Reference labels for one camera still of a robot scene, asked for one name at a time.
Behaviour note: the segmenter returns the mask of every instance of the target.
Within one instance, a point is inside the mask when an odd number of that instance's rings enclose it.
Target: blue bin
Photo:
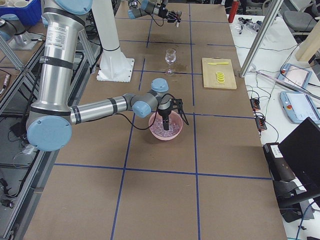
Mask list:
[[[36,25],[41,18],[40,0],[32,0],[25,7],[0,7],[0,16],[15,14],[25,26]]]

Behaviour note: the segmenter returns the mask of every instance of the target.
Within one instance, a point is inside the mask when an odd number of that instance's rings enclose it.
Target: red fire extinguisher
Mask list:
[[[235,15],[236,15],[237,10],[238,10],[238,6],[239,6],[239,1],[234,0],[232,2],[231,11],[229,13],[229,18],[228,18],[229,23],[232,23],[234,21]]]

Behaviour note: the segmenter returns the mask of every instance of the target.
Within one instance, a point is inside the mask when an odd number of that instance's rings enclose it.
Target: chair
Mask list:
[[[268,6],[271,0],[265,0],[264,2],[253,2],[252,0],[246,0],[246,11],[250,14],[257,14],[265,16],[268,11]]]
[[[320,0],[312,0],[312,3],[308,4],[300,11],[285,11],[282,14],[283,20],[286,25],[294,32],[293,36],[297,35],[309,35],[312,29],[317,24],[317,21],[309,14],[304,12],[306,8],[311,7],[312,14],[316,16],[315,19],[319,19],[320,13]]]

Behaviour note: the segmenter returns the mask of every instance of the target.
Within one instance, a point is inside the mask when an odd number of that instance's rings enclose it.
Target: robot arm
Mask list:
[[[5,14],[1,16],[0,36],[5,41],[14,37],[16,44],[22,47],[31,42],[30,34],[26,31],[19,18],[14,14]]]
[[[127,93],[90,104],[68,106],[78,34],[84,30],[86,13],[91,6],[91,0],[79,1],[77,6],[64,0],[45,2],[43,17],[48,21],[48,27],[44,56],[40,59],[39,96],[30,107],[26,123],[27,139],[39,150],[55,151],[64,147],[72,135],[71,124],[98,120],[131,109],[144,118],[158,107],[162,110],[165,126],[174,109],[167,93],[167,81],[162,78],[156,78],[151,90],[144,95]]]
[[[128,5],[130,10],[128,11],[128,16],[130,19],[137,19],[146,15],[156,15],[162,19],[167,19],[168,23],[175,23],[178,28],[181,21],[182,11],[169,11],[166,8],[168,0],[164,0],[161,4],[151,2],[149,0],[143,0],[141,6],[138,7],[137,0],[128,0]]]

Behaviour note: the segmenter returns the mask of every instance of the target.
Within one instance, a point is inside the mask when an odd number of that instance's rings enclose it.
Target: pink bowl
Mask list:
[[[154,121],[155,119],[155,115],[156,113],[152,114],[151,117],[149,118],[149,126],[152,124],[152,122]],[[156,115],[156,119],[158,120],[161,120],[162,121],[162,117],[157,114]],[[179,131],[177,134],[173,135],[173,136],[170,136],[170,137],[162,137],[162,136],[158,136],[156,135],[153,130],[151,129],[151,127],[149,128],[152,135],[155,136],[157,139],[160,139],[160,140],[163,140],[163,141],[168,141],[168,140],[171,140],[171,139],[174,139],[176,136],[178,136],[178,134],[181,132],[182,130],[182,127],[183,127],[183,122],[182,122],[182,118],[180,117],[180,115],[178,113],[176,113],[175,111],[171,111],[170,115],[169,115],[169,119],[171,119],[172,123],[175,123],[177,125],[179,125]]]

